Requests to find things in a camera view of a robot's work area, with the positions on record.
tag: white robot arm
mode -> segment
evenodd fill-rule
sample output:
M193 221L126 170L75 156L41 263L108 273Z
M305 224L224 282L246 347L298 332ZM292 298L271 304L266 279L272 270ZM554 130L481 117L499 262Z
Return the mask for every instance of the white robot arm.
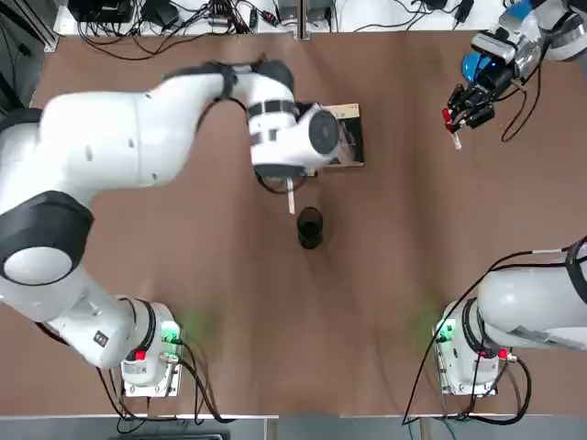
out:
M468 84L458 84L443 110L447 130L476 128L493 119L493 105L523 86L541 62L572 61L587 50L587 1L522 0L471 41L462 62Z
M206 107L229 97L248 108L258 174L297 176L335 156L336 118L318 104L298 115L294 78L276 60L210 62L169 75L146 93L67 94L50 101L40 121L30 112L5 119L2 302L46 323L92 365L122 362L123 377L135 388L165 381L161 354L173 351L169 343L179 340L179 326L162 304L115 298L84 270L90 202L102 190L171 181L188 159Z

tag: metal pole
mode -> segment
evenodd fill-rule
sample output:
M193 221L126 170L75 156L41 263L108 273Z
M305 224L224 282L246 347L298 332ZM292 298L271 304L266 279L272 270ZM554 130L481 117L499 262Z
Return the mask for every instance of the metal pole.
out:
M14 0L14 3L45 43L45 51L54 52L59 37L53 32L51 25L35 12L27 0Z
M307 0L297 0L297 39L310 39L307 31L308 19L308 2Z

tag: white stick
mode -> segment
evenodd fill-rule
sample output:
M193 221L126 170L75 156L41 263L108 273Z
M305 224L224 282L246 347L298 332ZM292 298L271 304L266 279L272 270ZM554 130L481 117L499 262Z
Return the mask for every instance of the white stick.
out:
M290 214L295 214L295 199L294 199L294 181L291 178L287 178L287 202L290 207Z

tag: electronic equipment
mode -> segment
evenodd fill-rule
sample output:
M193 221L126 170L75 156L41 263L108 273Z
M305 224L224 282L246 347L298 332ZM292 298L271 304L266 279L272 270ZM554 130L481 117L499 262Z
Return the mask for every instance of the electronic equipment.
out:
M144 19L161 27L162 30L171 28L180 20L177 7L169 0L146 0L140 13Z
M334 8L334 0L306 0L308 21L323 20L327 9ZM298 0L277 0L281 20L297 19Z
M69 0L67 8L78 23L128 23L131 0Z

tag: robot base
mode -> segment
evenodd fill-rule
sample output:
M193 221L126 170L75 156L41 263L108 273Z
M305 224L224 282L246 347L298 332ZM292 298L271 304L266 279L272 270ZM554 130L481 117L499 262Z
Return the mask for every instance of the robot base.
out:
M482 397L491 389L497 379L499 371L499 358L486 358L481 356L479 367L477 368L477 359L479 354L473 351L463 332L462 325L462 307L459 307L449 318L440 331L442 339L445 342L435 342L435 360L437 368L437 377L443 394L452 395L471 395L472 392L478 397ZM475 369L477 368L476 385L473 389L473 379ZM493 396L496 390L492 390L488 395Z
M181 358L181 346L168 342L180 340L181 329L166 306L156 302L151 306L156 315L155 336L144 360L124 360L120 366L125 394L129 397L177 396L182 368L177 363L162 360L161 355Z

